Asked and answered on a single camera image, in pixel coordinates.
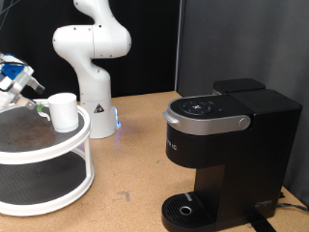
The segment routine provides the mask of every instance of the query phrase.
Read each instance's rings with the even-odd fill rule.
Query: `power cord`
[[[281,207],[297,207],[299,210],[309,212],[309,209],[304,207],[304,206],[292,205],[292,204],[289,204],[289,203],[279,203],[277,205],[277,208],[281,208]]]

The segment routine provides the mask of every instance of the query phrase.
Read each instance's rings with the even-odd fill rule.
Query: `coffee maker drip tray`
[[[194,192],[168,198],[162,206],[162,222],[169,231],[177,228],[182,231],[214,230],[214,219]]]

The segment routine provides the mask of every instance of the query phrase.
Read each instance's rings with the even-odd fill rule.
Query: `table surface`
[[[91,140],[95,180],[90,189],[64,209],[42,216],[0,215],[0,232],[9,231],[166,231],[162,203],[193,191],[195,169],[183,168],[165,155],[166,121],[162,112],[180,96],[176,92],[113,99],[122,127],[110,137]],[[302,205],[286,189],[279,200]],[[278,232],[308,232],[309,215],[279,208],[268,220]],[[224,230],[254,232],[249,225]]]

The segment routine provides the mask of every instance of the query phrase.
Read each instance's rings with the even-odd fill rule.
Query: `black coffee maker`
[[[254,79],[171,101],[166,155],[196,168],[194,191],[162,206],[169,231],[218,231],[274,215],[301,105]]]

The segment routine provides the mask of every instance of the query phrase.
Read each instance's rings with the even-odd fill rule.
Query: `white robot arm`
[[[116,110],[111,102],[110,76],[94,65],[92,59],[127,55],[131,37],[112,14],[108,0],[73,2],[76,9],[92,17],[95,24],[58,28],[53,36],[53,46],[77,74],[81,106],[92,121],[91,138],[103,138],[116,130]]]
[[[42,94],[44,87],[34,78],[33,69],[12,54],[0,53],[0,107],[8,107],[10,103],[34,109],[36,103],[20,95],[26,86],[32,87],[38,94]]]

